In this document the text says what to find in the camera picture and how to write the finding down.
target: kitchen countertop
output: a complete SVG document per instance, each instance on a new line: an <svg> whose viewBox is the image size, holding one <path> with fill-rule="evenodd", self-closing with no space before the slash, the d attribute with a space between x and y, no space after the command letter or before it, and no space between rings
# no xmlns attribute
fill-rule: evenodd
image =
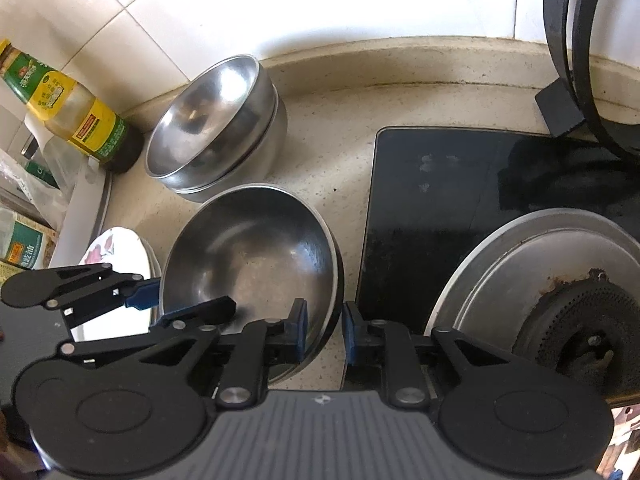
<svg viewBox="0 0 640 480"><path fill-rule="evenodd" d="M403 84L285 97L289 129L265 179L297 193L322 215L342 253L345 300L358 281L376 132L384 126L499 128L546 134L538 90L483 84ZM604 116L640 122L640 111L600 103ZM163 265L182 226L198 209L145 174L143 156L114 180L104 228L120 225L145 238ZM340 327L320 355L278 388L340 388Z"/></svg>

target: stacked metal bowl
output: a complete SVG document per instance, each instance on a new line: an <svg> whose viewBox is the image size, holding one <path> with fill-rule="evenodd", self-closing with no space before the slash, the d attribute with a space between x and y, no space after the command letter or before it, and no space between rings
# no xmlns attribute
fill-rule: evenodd
<svg viewBox="0 0 640 480"><path fill-rule="evenodd" d="M287 134L287 111L253 56L225 59L194 80L153 131L149 176L192 202L262 180Z"/></svg>

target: gray ribbed panel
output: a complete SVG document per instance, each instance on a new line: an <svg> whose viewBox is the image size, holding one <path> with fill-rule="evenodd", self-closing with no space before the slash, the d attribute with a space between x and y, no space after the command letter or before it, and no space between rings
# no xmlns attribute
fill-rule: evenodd
<svg viewBox="0 0 640 480"><path fill-rule="evenodd" d="M227 412L191 455L149 480L498 480L453 453L421 413L375 392L272 391ZM60 474L52 475L62 478ZM574 479L597 480L589 471Z"/></svg>

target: black glass stove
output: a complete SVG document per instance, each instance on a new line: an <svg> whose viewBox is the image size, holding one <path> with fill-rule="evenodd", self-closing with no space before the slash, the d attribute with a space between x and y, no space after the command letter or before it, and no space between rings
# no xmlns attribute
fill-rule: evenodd
<svg viewBox="0 0 640 480"><path fill-rule="evenodd" d="M460 128L378 133L356 301L422 333L442 289L486 236L573 207L640 239L640 173L599 144Z"/></svg>

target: sauce bottle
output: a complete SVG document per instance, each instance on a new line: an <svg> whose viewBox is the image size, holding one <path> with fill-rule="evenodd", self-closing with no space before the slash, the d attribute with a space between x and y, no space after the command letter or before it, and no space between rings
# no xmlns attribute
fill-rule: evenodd
<svg viewBox="0 0 640 480"><path fill-rule="evenodd" d="M51 133L113 173L133 166L142 134L75 79L0 41L0 77Z"/></svg>

